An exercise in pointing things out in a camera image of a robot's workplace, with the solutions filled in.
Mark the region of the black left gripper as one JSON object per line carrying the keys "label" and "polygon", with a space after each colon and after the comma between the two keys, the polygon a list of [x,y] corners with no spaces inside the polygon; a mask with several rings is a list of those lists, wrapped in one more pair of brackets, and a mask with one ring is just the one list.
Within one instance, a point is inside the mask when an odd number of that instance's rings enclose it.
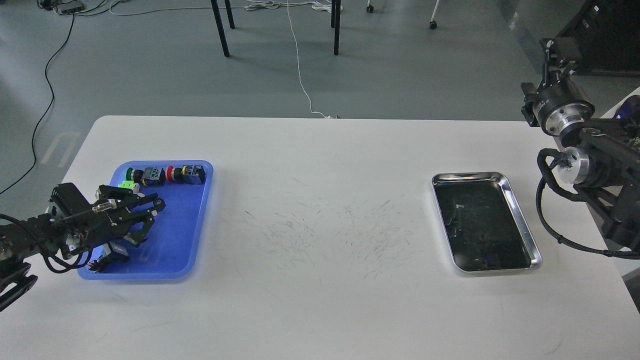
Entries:
{"label": "black left gripper", "polygon": [[[132,210],[146,204],[151,204],[148,212],[133,213],[128,219],[120,210]],[[127,187],[100,185],[97,189],[98,212],[85,210],[70,216],[70,252],[81,253],[121,238],[138,248],[147,240],[156,212],[162,212],[165,207],[165,201],[157,193],[144,195]]]}

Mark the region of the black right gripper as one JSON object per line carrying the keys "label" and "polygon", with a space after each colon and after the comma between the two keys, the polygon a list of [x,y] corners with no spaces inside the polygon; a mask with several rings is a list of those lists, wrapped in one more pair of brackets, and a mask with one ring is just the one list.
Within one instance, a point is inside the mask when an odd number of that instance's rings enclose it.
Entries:
{"label": "black right gripper", "polygon": [[539,45],[544,52],[539,90],[532,82],[520,84],[524,95],[521,113],[530,127],[559,137],[569,126],[589,120],[595,107],[578,84],[562,80],[583,62],[576,40],[542,38]]}

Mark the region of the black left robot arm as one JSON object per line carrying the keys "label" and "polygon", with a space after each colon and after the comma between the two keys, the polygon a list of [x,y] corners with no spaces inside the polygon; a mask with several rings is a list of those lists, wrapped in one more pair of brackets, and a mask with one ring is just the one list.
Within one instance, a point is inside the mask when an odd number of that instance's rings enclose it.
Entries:
{"label": "black left robot arm", "polygon": [[26,220],[2,214],[1,308],[6,309],[37,281],[26,258],[41,255],[57,274],[87,267],[102,272],[129,259],[118,240],[135,248],[147,240],[154,218],[165,209],[157,193],[144,195],[125,187],[101,185],[90,203],[71,182],[58,184],[48,212]]}

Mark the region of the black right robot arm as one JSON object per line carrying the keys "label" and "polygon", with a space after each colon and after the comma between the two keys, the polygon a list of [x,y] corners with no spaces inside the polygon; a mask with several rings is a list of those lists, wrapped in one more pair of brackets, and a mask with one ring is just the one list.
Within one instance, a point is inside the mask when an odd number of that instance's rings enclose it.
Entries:
{"label": "black right robot arm", "polygon": [[[624,100],[612,118],[594,117],[594,105],[570,79],[582,55],[573,38],[543,38],[542,78],[523,82],[521,112],[528,125],[554,137],[558,148],[538,152],[541,180],[535,193],[538,217],[558,243],[579,251],[637,260],[640,241],[639,96]],[[542,213],[548,187],[571,202],[588,204],[602,219],[604,239],[621,250],[583,246],[556,232]]]}

